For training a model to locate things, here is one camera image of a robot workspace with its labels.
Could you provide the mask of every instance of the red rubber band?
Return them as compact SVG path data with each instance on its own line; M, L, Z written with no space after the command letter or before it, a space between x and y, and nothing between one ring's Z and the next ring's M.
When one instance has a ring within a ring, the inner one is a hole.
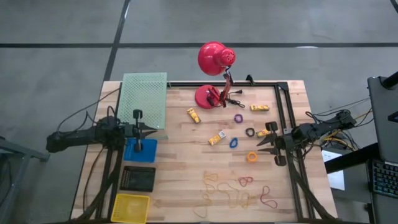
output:
M253 182L253 177L240 177L238 178L238 182L242 187L245 187L248 183Z
M263 196L269 194L269 192L270 192L269 187L266 186L266 185L263 186L263 187L262 187L262 194L261 194L261 197L260 197L260 201L261 201L261 203L263 203L264 205L267 205L267 206L269 206L270 208L275 209L275 208L278 207L278 203L277 203L275 200L266 200L266 201L263 201L263 200L262 200ZM269 202L274 202L274 203L275 203L275 206L272 206L272 205L268 204Z

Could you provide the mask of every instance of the lamp base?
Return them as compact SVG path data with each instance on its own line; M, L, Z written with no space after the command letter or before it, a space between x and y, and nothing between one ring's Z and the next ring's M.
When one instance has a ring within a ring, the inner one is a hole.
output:
M218 96L220 95L220 91L217 88L215 88L214 86L212 86L212 85L201 86L195 92L195 101L196 101L197 105L200 106L203 109L212 109L215 106L220 104L220 102L217 99L215 99L215 98L213 99L213 105L214 106L212 106L209 103L209 101L207 100L207 97L208 97L208 95L210 93L209 89L215 90L217 95Z

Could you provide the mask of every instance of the concrete floor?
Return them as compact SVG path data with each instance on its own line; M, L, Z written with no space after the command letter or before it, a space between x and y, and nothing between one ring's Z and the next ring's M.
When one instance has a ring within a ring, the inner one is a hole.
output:
M124 0L0 0L1 43L111 43ZM397 42L398 14L388 0L132 0L121 42ZM367 77L398 70L398 48L238 48L234 79L305 80L313 112L368 96ZM0 135L45 151L59 122L94 102L111 49L0 48ZM204 75L198 49L119 49L110 80L126 72L167 72L169 80ZM353 108L367 112L370 104ZM88 110L91 114L95 108ZM77 116L63 129L81 123ZM370 124L352 130L360 146L376 141ZM68 218L85 147L32 161L11 223ZM367 219L358 202L335 198L339 217Z

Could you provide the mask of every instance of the wooden tabletop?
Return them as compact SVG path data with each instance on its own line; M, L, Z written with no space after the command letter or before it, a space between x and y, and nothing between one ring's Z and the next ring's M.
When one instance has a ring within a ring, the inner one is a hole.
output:
M287 81L297 124L312 122L305 115L310 111L303 81ZM120 82L104 82L101 97L119 88ZM124 194L150 196L148 222L277 222L296 221L292 188L287 166L275 165L274 156L259 153L255 163L248 163L249 151L269 147L256 147L259 140L245 135L246 128L260 131L264 123L277 121L280 129L275 92L270 87L233 87L231 91L243 90L242 95L231 95L246 105L240 108L204 110L194 100L195 87L172 87L167 90L166 133L168 140L159 140L154 164L123 161L123 166L156 167L154 191L152 193L119 191ZM99 103L95 119L106 116L106 108L116 107L118 92ZM287 108L283 101L287 126L290 127ZM249 105L269 105L267 112L252 112ZM187 114L194 108L201 119L195 124ZM242 114L241 124L234 122L235 114ZM215 146L208 140L223 130L226 137ZM232 138L238 138L238 146L229 148ZM88 147L78 192L73 206L72 218L82 213L83 189L100 145ZM94 168L88 186L86 204L98 193L105 162L106 150L102 152ZM314 148L305 159L310 188L319 202L333 216L337 216L322 155ZM242 187L240 177L253 177L254 181ZM262 190L269 194L262 197ZM104 214L108 209L109 192L104 201ZM300 194L303 209L305 199Z

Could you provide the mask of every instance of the orange rubber band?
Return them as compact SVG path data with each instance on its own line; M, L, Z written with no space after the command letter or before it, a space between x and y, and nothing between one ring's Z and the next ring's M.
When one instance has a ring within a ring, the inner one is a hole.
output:
M246 156L248 162L256 162L257 161L257 154L255 152L249 152L248 156Z

